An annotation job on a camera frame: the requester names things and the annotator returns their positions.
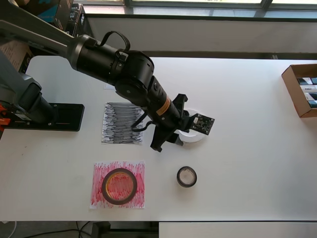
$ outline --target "wall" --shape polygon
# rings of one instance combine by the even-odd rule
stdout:
[[[120,31],[139,51],[317,53],[317,23],[90,18],[99,40]],[[109,44],[123,47],[117,37]]]

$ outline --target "paper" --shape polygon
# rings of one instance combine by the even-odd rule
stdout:
[[[105,176],[112,170],[117,168],[125,168],[133,173],[137,180],[138,188],[133,199],[123,205],[112,205],[107,202],[102,194],[102,183]],[[144,172],[145,164],[141,162],[129,162],[129,161],[116,161],[116,162],[103,162],[95,163],[94,176],[93,176],[93,187],[90,199],[90,208],[114,208],[114,207],[125,207],[125,208],[144,208]]]
[[[131,125],[143,114],[132,103],[106,103],[102,131],[102,143],[130,144],[142,142],[143,133],[133,132]]]

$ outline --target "black tape roll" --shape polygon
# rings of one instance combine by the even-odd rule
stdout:
[[[184,183],[180,177],[180,174],[182,171],[185,171],[185,170],[189,170],[191,173],[192,173],[192,176],[193,176],[193,181],[191,183]],[[189,166],[184,166],[184,167],[181,167],[180,170],[177,172],[177,182],[179,183],[179,185],[181,185],[182,187],[192,187],[195,185],[195,183],[197,182],[197,174],[195,172],[195,170],[193,170],[191,167]]]
[[[132,183],[133,183],[133,188],[132,188],[131,193],[129,194],[129,196],[127,198],[125,198],[123,200],[113,199],[112,197],[109,196],[109,194],[106,190],[106,185],[107,185],[109,179],[112,178],[113,175],[118,174],[118,173],[128,175],[131,178]],[[114,169],[114,170],[110,171],[106,175],[106,177],[104,178],[104,181],[103,181],[103,185],[102,185],[102,193],[103,193],[105,200],[108,201],[109,203],[111,203],[113,205],[123,205],[123,204],[125,204],[133,199],[133,197],[135,196],[135,194],[137,192],[137,187],[138,187],[137,179],[135,178],[134,174],[127,169],[119,168],[119,169]]]

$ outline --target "cardboard box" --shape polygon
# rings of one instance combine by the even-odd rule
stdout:
[[[77,23],[77,34],[94,37],[82,4],[74,3],[69,14],[68,24]]]
[[[297,78],[317,77],[317,64],[293,64],[282,74],[295,109],[301,118],[317,117],[317,108],[311,108]]]
[[[26,72],[33,57],[29,46],[19,41],[10,41],[1,45],[0,51],[9,59],[14,68],[21,73]]]
[[[30,0],[23,9],[64,31],[72,3],[73,0]]]
[[[65,32],[68,35],[71,35],[73,37],[77,37],[78,36],[78,25],[77,25],[77,23],[69,21],[67,26],[66,26],[66,31]]]

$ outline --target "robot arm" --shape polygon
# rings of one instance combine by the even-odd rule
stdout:
[[[87,35],[73,38],[23,9],[11,5],[7,0],[0,3],[0,16],[0,36],[23,41],[30,46],[64,57],[73,69],[115,86],[118,95],[140,106],[145,114],[133,127],[146,116],[150,117],[152,121],[147,126],[151,123],[156,125],[151,144],[154,150],[161,151],[161,145],[165,141],[182,145],[178,134],[174,133],[177,129],[193,129],[209,134],[214,119],[199,114],[190,117],[188,112],[183,110],[187,101],[184,94],[179,94],[171,101],[153,76],[152,60],[142,52],[131,51],[128,39],[120,33],[108,32],[101,42]],[[112,33],[122,37],[125,49],[117,50],[106,44]],[[2,88],[5,88],[9,83],[0,75],[0,88],[1,84]],[[33,85],[33,91],[35,88],[35,94],[40,94],[39,85],[37,88],[35,83],[30,85]]]

